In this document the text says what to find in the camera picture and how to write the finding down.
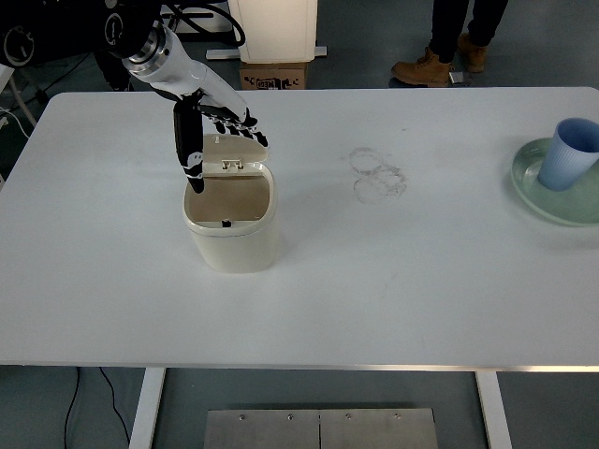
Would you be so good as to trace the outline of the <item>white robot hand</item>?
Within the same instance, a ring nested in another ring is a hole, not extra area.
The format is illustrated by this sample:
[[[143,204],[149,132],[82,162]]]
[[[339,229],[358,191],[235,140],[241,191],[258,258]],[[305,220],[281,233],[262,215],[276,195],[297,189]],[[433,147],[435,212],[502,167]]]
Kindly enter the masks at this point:
[[[174,102],[173,120],[177,157],[194,192],[204,190],[203,118],[217,131],[240,135],[268,145],[257,129],[245,100],[219,75],[186,53],[170,29],[157,23],[145,44],[124,65],[138,80]]]

